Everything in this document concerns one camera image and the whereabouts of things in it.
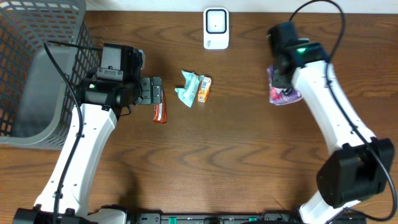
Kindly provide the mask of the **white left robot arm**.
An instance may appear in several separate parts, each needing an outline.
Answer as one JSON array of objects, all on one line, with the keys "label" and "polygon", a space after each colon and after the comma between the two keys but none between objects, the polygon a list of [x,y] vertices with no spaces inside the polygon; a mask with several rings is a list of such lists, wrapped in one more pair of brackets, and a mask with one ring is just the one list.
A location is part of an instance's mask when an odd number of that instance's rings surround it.
[{"label": "white left robot arm", "polygon": [[52,175],[31,209],[18,208],[13,224],[134,223],[118,205],[89,212],[93,178],[123,108],[162,103],[160,77],[142,78],[143,50],[105,43],[101,64],[79,84],[67,85],[73,101],[68,135]]}]

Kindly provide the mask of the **purple sanitary pad pack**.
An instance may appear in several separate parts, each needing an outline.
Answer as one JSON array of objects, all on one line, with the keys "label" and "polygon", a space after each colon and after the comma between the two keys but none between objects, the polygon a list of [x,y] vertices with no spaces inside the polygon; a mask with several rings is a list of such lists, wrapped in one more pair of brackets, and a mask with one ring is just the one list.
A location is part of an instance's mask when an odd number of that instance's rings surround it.
[{"label": "purple sanitary pad pack", "polygon": [[272,86],[273,66],[267,69],[269,77],[269,102],[273,105],[288,105],[300,101],[303,96],[293,88],[276,88]]}]

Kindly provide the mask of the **mint green snack wrapper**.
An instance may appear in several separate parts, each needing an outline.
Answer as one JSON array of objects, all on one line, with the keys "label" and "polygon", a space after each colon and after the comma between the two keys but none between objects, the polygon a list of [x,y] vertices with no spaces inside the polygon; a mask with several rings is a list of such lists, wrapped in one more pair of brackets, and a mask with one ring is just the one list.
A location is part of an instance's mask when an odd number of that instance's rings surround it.
[{"label": "mint green snack wrapper", "polygon": [[175,92],[180,101],[191,108],[204,76],[184,70],[182,75],[185,78],[185,85],[183,88],[175,88]]}]

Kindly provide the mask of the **red snack bar wrapper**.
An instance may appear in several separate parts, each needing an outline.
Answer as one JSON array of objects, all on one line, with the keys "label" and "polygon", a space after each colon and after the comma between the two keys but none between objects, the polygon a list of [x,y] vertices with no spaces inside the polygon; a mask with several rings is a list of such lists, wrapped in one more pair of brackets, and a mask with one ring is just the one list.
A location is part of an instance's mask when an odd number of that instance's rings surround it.
[{"label": "red snack bar wrapper", "polygon": [[161,124],[165,124],[167,122],[167,105],[166,105],[165,93],[163,90],[162,90],[162,102],[158,105],[154,105],[153,121]]}]

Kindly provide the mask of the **orange juice carton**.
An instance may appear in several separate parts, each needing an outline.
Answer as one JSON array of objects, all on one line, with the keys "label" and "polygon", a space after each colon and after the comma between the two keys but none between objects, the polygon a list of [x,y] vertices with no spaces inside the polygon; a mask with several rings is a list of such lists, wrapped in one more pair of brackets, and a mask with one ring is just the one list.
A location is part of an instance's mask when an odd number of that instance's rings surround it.
[{"label": "orange juice carton", "polygon": [[198,90],[198,102],[205,103],[207,101],[210,94],[211,82],[212,79],[210,77],[203,77],[203,80]]}]

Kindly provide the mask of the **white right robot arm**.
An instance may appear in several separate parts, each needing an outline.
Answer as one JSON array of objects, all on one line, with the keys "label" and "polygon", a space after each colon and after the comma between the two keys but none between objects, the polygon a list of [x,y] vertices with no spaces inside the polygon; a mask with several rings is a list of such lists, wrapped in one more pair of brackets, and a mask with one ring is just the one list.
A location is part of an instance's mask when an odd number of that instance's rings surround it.
[{"label": "white right robot arm", "polygon": [[[317,173],[317,192],[300,206],[304,223],[331,223],[345,212],[385,222],[397,212],[397,190],[389,171],[395,149],[390,139],[378,139],[355,112],[335,76],[322,45],[297,37],[271,38],[272,85],[302,95],[317,122],[329,153]],[[355,205],[389,187],[392,209],[374,217]]]}]

